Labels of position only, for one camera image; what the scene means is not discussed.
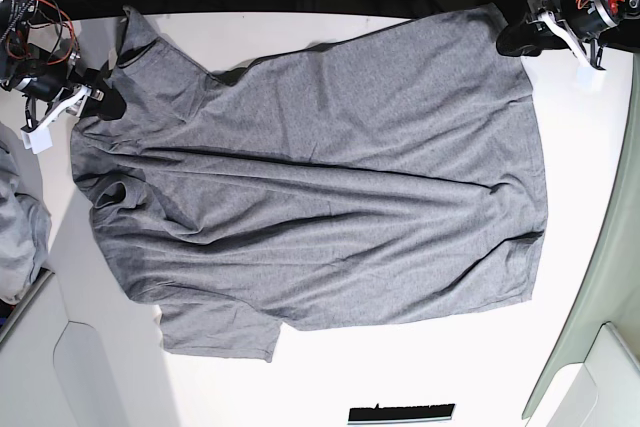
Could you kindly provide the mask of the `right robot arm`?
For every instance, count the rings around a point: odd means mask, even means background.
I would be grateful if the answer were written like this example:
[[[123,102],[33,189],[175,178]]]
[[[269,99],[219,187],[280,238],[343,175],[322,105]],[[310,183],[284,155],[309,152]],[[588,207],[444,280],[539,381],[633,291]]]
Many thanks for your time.
[[[79,69],[71,17],[54,0],[1,0],[1,89],[25,97],[22,131],[44,131],[62,113],[120,119],[126,103],[108,85],[110,71]]]

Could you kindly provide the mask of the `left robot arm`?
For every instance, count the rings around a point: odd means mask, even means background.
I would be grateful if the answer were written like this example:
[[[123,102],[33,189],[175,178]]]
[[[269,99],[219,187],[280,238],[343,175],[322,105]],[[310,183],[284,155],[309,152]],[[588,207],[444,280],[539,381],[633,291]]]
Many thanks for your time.
[[[522,18],[496,41],[498,53],[508,57],[568,49],[582,67],[597,73],[604,70],[607,47],[639,51],[639,0],[527,0]]]

